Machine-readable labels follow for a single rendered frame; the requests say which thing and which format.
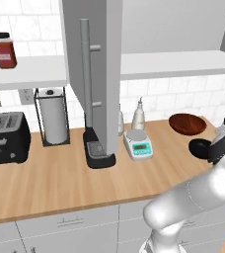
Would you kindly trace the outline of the brown wooden bowl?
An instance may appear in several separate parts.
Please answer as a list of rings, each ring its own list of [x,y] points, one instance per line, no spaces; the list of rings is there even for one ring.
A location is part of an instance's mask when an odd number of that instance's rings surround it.
[[[169,117],[169,125],[183,135],[197,135],[206,129],[206,122],[192,114],[174,114]]]

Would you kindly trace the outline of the white open cabinet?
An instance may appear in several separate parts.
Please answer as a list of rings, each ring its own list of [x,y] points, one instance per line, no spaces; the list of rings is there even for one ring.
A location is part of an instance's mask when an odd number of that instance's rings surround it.
[[[68,70],[63,55],[18,58],[13,69],[0,68],[0,90],[65,86]],[[225,74],[221,50],[134,53],[121,56],[121,66],[107,70],[110,84],[120,80]]]

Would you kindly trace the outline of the small black bowl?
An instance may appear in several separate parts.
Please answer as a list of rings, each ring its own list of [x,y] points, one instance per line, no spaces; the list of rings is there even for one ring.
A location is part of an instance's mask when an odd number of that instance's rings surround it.
[[[204,138],[195,138],[189,142],[188,150],[196,158],[207,159],[210,144],[210,140]]]

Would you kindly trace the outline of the white oil bottle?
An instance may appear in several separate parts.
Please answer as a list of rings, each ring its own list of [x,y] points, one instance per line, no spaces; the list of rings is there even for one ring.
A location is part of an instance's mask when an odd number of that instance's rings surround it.
[[[132,129],[145,129],[145,115],[143,111],[142,99],[139,99],[137,109],[134,112],[132,123]]]

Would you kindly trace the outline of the white kitchen scale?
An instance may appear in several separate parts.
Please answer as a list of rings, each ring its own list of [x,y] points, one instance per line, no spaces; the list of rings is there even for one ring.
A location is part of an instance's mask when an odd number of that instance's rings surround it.
[[[126,131],[123,134],[123,143],[132,160],[147,160],[153,157],[152,142],[144,130]]]

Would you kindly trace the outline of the black coffee machine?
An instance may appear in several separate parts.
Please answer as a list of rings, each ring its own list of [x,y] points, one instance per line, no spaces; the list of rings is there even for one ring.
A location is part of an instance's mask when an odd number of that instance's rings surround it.
[[[109,168],[115,165],[115,155],[107,155],[91,127],[83,133],[87,164],[92,169]]]

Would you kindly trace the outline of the white paper towel roll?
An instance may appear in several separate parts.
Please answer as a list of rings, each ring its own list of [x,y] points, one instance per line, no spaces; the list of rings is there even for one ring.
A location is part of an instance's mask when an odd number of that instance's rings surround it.
[[[46,141],[58,144],[67,139],[63,93],[60,89],[40,90],[39,105]]]

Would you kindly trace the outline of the wide white drawer front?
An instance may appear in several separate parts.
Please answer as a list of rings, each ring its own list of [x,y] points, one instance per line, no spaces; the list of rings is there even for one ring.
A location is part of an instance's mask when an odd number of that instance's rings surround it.
[[[21,235],[28,238],[59,231],[106,225],[117,221],[118,206],[108,206],[19,220],[17,225]]]

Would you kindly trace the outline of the black toaster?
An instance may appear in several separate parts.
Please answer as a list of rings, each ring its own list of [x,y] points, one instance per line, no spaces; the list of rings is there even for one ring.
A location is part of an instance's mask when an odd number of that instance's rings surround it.
[[[0,113],[0,164],[28,159],[31,133],[23,112]]]

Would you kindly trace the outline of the white cupboard door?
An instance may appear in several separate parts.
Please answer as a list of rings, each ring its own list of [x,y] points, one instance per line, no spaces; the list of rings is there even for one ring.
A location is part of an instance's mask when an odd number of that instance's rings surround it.
[[[84,228],[27,238],[28,253],[116,253],[115,225]]]

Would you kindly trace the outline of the red spice jar black lid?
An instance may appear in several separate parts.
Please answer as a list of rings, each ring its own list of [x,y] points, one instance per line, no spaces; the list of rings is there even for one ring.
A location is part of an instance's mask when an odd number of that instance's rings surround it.
[[[0,68],[9,69],[17,66],[16,54],[10,34],[0,32]]]

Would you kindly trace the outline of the white wall socket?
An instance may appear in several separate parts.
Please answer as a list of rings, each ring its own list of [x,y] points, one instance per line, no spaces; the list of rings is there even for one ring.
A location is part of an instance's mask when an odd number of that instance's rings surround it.
[[[33,89],[20,89],[19,96],[22,105],[32,105],[35,102]]]

